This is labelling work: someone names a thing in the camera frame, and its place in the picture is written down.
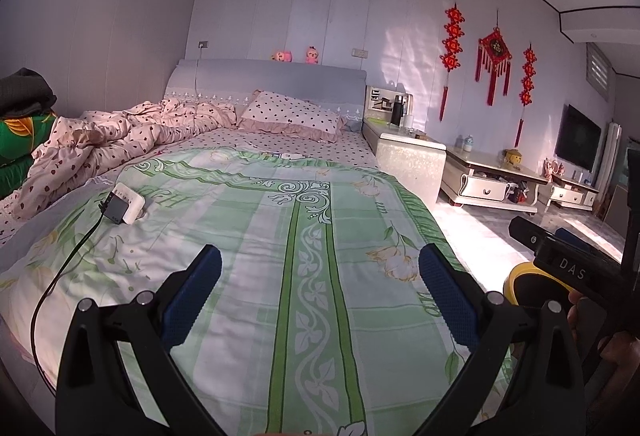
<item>tile floor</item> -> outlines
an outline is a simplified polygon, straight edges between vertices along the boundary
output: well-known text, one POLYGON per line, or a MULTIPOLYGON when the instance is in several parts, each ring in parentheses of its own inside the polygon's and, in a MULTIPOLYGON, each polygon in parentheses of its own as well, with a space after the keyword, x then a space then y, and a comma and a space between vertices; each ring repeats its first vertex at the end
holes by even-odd
POLYGON ((476 281, 488 290, 502 291, 502 284, 518 263, 533 259, 533 253, 509 235, 509 222, 516 215, 555 232, 560 226, 622 259, 625 239, 609 225, 584 210, 565 209, 552 204, 547 212, 538 205, 538 213, 528 216, 512 210, 489 209, 464 205, 452 207, 443 193, 431 213, 440 225, 460 262, 476 281))

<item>red hanging ornament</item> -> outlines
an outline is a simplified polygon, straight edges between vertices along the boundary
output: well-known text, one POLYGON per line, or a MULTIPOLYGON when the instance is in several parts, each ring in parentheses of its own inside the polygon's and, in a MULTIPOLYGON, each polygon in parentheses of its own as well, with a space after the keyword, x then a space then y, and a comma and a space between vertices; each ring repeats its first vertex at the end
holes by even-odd
POLYGON ((531 77, 536 74, 535 69, 533 69, 533 63, 537 61, 535 53, 533 53, 533 49, 531 48, 531 44, 529 44, 529 48, 524 52, 524 58, 526 59, 526 63, 522 67, 524 70, 524 78, 522 79, 522 91, 520 92, 520 101, 522 102, 522 117, 520 119, 520 123, 518 124, 518 133, 516 134, 516 143, 514 147, 517 147, 520 143, 520 135, 522 134, 522 126, 524 125, 524 110, 525 108, 533 102, 531 99, 531 90, 535 88, 533 85, 533 80, 531 77))
POLYGON ((444 67, 447 69, 447 82, 445 82, 444 90, 442 92, 442 102, 440 104, 441 122, 444 117, 444 107, 447 105, 447 94, 449 93, 449 73, 460 67, 460 62, 456 57, 456 53, 461 53, 462 48, 460 47, 458 39, 465 34, 462 31, 462 28, 460 28, 460 23, 464 22, 465 18, 462 17, 462 12, 458 10, 458 6, 455 4, 453 8, 445 10, 445 13, 447 14, 447 17, 449 17, 449 23, 444 25, 444 29, 449 34, 449 37, 442 41, 447 53, 440 55, 442 64, 444 64, 444 67))
POLYGON ((503 95, 509 91, 509 78, 511 75, 511 53, 504 43, 500 28, 494 28, 492 34, 478 41, 478 64, 476 64, 476 82, 480 81, 480 75, 484 68, 491 73, 489 82, 489 94, 487 104, 494 104, 495 85, 498 77, 505 75, 503 95))

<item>small window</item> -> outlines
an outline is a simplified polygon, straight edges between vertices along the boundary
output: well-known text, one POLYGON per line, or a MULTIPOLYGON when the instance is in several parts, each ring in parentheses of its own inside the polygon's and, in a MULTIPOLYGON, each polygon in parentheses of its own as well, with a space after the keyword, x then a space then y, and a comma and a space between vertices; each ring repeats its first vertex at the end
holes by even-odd
POLYGON ((587 80, 605 100, 609 99, 612 67, 604 53, 594 43, 587 43, 587 80))

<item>yellow ring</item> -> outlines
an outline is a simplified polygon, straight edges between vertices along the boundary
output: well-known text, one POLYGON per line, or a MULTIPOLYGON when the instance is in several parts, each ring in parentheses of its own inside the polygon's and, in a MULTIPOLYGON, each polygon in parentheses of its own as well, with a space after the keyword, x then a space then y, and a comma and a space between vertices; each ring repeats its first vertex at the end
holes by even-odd
POLYGON ((520 264, 517 264, 516 266, 513 267, 513 270, 511 270, 509 276, 507 277, 507 279, 505 279, 504 284, 502 285, 502 294, 507 298, 507 300, 511 304, 515 304, 515 305, 518 304, 518 301, 516 300, 516 293, 515 293, 515 290, 513 289, 513 285, 516 279, 519 278, 519 276, 525 275, 527 273, 533 273, 537 275, 542 275, 544 277, 548 277, 549 279, 559 282, 562 286, 567 288, 568 291, 574 290, 573 288, 571 288, 569 285, 565 284, 561 280, 556 279, 553 275, 549 275, 547 272, 540 270, 532 262, 521 262, 520 264))

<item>white power strip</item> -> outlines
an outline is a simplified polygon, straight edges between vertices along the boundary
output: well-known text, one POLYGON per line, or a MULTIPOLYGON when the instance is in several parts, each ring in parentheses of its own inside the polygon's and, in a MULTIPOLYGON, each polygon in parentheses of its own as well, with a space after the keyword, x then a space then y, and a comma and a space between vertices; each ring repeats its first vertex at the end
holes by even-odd
POLYGON ((122 217, 122 220, 127 223, 127 225, 132 225, 133 222, 144 213, 145 199, 123 183, 117 183, 113 189, 113 193, 129 204, 129 208, 122 217))

